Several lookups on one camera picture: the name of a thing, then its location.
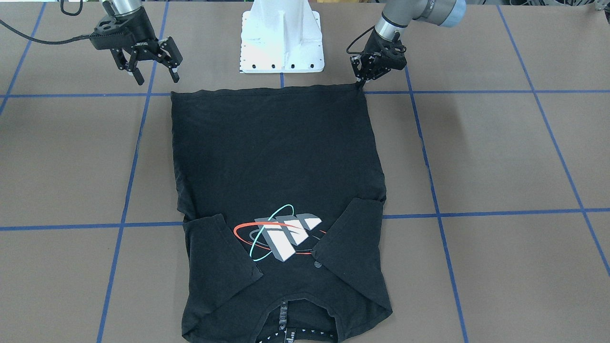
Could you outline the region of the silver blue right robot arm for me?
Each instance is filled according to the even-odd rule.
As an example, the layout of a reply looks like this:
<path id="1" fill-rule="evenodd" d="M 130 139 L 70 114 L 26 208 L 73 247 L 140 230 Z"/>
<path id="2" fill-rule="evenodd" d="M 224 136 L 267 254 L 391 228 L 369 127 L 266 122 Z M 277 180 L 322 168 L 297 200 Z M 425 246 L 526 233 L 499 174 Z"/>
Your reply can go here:
<path id="1" fill-rule="evenodd" d="M 89 37 L 94 48 L 109 50 L 116 67 L 139 85 L 144 83 L 139 61 L 156 61 L 169 71 L 173 82 L 179 82 L 177 70 L 183 57 L 172 37 L 157 37 L 141 0 L 103 0 L 101 4 L 106 15 Z"/>

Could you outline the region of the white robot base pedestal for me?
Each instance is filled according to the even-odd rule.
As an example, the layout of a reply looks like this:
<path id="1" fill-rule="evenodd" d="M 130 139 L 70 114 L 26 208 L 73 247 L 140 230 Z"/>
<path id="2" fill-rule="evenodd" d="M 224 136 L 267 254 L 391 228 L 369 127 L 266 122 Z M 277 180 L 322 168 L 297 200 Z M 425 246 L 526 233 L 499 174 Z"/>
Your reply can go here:
<path id="1" fill-rule="evenodd" d="M 242 13 L 239 71 L 322 72 L 320 14 L 307 0 L 255 0 Z"/>

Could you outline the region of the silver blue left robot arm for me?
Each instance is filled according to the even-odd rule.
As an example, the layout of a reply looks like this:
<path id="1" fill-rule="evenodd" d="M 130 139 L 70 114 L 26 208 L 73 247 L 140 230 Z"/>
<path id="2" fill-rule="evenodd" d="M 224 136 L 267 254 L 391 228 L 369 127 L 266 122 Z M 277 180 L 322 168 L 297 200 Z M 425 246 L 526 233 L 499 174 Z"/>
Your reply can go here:
<path id="1" fill-rule="evenodd" d="M 355 74 L 356 87 L 378 80 L 392 70 L 401 71 L 407 65 L 406 47 L 402 39 L 413 21 L 440 27 L 458 25 L 467 9 L 464 0 L 388 0 L 375 26 L 369 28 L 368 40 L 361 51 L 346 48 Z"/>

